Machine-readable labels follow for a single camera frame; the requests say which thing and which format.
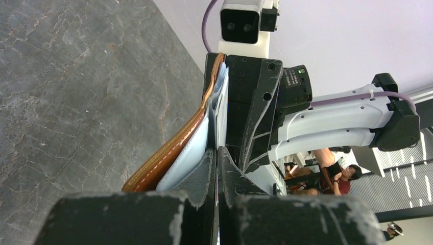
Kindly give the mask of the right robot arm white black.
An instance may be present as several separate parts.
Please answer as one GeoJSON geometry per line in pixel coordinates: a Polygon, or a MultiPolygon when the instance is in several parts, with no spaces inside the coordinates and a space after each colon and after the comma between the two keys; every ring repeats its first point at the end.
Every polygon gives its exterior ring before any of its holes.
{"type": "Polygon", "coordinates": [[[303,65],[209,53],[206,78],[219,60],[229,76],[227,143],[245,172],[301,152],[336,146],[392,152],[420,139],[415,105],[388,73],[353,91],[313,98],[303,65]]]}

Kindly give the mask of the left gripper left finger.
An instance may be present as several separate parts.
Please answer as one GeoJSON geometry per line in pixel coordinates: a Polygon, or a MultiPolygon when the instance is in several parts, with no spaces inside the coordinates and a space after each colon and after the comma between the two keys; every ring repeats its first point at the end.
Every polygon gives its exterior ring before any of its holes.
{"type": "Polygon", "coordinates": [[[216,152],[174,189],[79,192],[49,212],[36,244],[216,244],[216,152]]]}

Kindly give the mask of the brown leather card holder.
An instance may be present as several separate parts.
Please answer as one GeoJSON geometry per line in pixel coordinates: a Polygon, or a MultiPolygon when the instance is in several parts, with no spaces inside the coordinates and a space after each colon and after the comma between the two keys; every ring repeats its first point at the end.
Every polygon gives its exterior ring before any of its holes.
{"type": "Polygon", "coordinates": [[[141,192],[156,189],[159,181],[168,172],[199,124],[204,120],[207,102],[213,92],[220,66],[224,61],[224,54],[215,53],[215,59],[209,70],[209,86],[203,95],[200,107],[191,119],[125,182],[122,187],[123,192],[141,192]]]}

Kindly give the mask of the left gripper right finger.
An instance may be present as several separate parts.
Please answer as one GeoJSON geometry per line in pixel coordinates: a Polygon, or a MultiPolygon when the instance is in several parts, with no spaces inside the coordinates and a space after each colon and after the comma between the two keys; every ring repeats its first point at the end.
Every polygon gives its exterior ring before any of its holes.
{"type": "Polygon", "coordinates": [[[384,244],[376,216],[351,196],[272,196],[218,149],[221,244],[384,244]]]}

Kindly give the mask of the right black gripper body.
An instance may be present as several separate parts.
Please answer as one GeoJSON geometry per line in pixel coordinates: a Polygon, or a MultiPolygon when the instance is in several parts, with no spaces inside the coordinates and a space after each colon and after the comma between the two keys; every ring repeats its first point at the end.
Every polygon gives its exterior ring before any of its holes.
{"type": "Polygon", "coordinates": [[[269,164],[268,151],[280,142],[286,115],[310,107],[312,89],[304,65],[225,55],[228,66],[226,148],[234,164],[248,173],[269,164]]]}

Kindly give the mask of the person in red shirt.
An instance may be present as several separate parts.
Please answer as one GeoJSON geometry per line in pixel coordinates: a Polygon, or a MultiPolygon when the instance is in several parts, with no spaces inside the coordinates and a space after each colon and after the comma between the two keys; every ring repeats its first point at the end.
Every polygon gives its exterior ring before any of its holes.
{"type": "Polygon", "coordinates": [[[306,160],[316,160],[320,167],[327,169],[328,177],[332,184],[328,184],[327,180],[320,176],[310,181],[295,184],[290,187],[290,194],[306,194],[306,195],[346,195],[351,188],[351,181],[361,178],[363,175],[361,168],[356,164],[348,165],[343,168],[339,164],[348,151],[340,151],[336,148],[324,148],[308,152],[306,160]]]}

